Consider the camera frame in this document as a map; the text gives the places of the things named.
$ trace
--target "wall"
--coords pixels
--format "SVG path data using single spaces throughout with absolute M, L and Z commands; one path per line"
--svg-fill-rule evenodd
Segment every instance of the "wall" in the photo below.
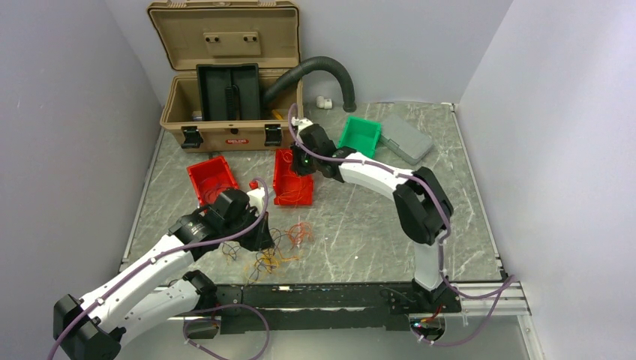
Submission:
M 161 108 L 101 0 L 3 4 L 0 53 L 0 357 L 44 359 L 118 269 Z
M 636 7 L 515 0 L 460 126 L 548 359 L 636 359 Z
M 298 0 L 303 59 L 331 56 L 358 101 L 459 101 L 512 0 Z M 148 0 L 106 0 L 162 104 L 174 72 L 152 27 Z M 341 103 L 338 82 L 307 77 L 305 99 Z

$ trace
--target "tan toolbox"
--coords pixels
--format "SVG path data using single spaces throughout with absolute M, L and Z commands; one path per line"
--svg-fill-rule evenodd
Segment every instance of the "tan toolbox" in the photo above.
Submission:
M 299 9 L 291 1 L 153 2 L 148 15 L 178 75 L 172 80 L 161 126 L 186 152 L 266 150 L 287 147 L 292 138 L 287 110 L 298 104 L 302 116 L 302 80 L 269 106 L 285 119 L 194 121 L 201 112 L 197 65 L 258 64 L 259 84 L 267 89 L 300 61 Z M 245 36 L 256 37 L 244 41 Z M 281 136 L 266 146 L 268 134 Z

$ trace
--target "gray plastic box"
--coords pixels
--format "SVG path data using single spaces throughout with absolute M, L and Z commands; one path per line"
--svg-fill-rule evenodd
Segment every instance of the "gray plastic box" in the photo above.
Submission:
M 417 165 L 433 147 L 430 136 L 400 116 L 389 115 L 379 122 L 382 123 L 379 141 L 411 165 Z

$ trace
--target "gray marble surface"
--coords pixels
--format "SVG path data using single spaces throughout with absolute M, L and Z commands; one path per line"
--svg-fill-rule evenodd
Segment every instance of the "gray marble surface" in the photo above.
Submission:
M 446 250 L 446 268 L 453 280 L 500 280 L 495 253 L 485 217 L 458 129 L 446 105 L 430 103 L 359 104 L 353 114 L 342 109 L 305 107 L 305 116 L 321 124 L 337 144 L 348 115 L 377 120 L 397 114 L 430 135 L 434 147 L 418 166 L 410 166 L 379 144 L 374 156 L 394 167 L 430 167 L 451 200 L 455 213 L 451 219 L 454 235 Z M 273 151 L 226 151 L 223 153 L 242 189 L 254 176 L 271 186 Z M 184 153 L 170 133 L 165 132 L 144 199 L 129 260 L 133 262 L 174 224 L 179 216 L 191 212 L 197 199 L 186 167 L 205 161 L 208 154 Z M 280 207 L 269 203 L 269 225 L 289 229 L 299 221 L 313 227 L 313 241 L 300 248 L 281 242 L 285 256 L 300 260 L 284 262 L 273 274 L 262 274 L 263 283 L 320 283 L 356 281 L 410 281 L 413 278 L 413 243 L 400 228 L 395 206 L 383 196 L 352 184 L 314 174 L 313 205 Z M 193 269 L 201 269 L 215 283 L 244 283 L 251 273 L 254 253 L 238 251 L 236 260 L 221 251 L 207 253 Z

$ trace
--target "red label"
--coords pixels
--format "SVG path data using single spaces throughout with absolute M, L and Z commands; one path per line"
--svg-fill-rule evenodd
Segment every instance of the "red label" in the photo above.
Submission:
M 225 140 L 226 144 L 236 145 L 236 144 L 247 144 L 250 140 L 248 139 L 227 139 Z

